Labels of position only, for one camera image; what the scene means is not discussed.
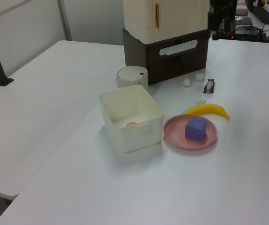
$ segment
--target banana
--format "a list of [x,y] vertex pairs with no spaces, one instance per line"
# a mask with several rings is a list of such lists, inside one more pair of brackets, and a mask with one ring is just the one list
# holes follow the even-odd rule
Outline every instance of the banana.
[[216,113],[229,120],[229,115],[226,113],[225,109],[217,104],[211,104],[211,103],[200,104],[182,112],[182,114],[195,114],[195,115],[203,113]]

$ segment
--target white wall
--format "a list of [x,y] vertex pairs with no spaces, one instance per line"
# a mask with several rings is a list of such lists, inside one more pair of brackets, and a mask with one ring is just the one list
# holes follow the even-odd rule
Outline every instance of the white wall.
[[123,0],[61,0],[73,41],[123,45]]
[[32,0],[0,16],[0,61],[7,76],[65,40],[57,0]]

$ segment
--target purple cube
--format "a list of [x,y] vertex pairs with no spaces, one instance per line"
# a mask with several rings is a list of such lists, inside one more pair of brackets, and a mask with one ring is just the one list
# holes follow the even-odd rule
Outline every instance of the purple cube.
[[207,121],[197,117],[191,117],[185,126],[185,137],[201,141],[205,135]]

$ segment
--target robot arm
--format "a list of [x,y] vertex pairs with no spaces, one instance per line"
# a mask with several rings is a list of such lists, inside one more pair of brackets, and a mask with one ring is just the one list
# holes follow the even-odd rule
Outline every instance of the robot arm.
[[234,4],[237,0],[210,0],[210,10],[208,13],[208,29],[213,40],[219,39],[219,29],[224,20],[224,31],[231,31],[231,23],[234,18]]

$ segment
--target white storage box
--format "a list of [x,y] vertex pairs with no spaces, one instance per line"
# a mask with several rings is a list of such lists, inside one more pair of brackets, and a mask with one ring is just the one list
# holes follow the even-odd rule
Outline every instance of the white storage box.
[[209,0],[123,0],[125,29],[144,44],[208,28]]
[[[117,149],[129,152],[161,140],[163,111],[141,85],[99,96],[103,119]],[[127,126],[130,122],[137,124]]]

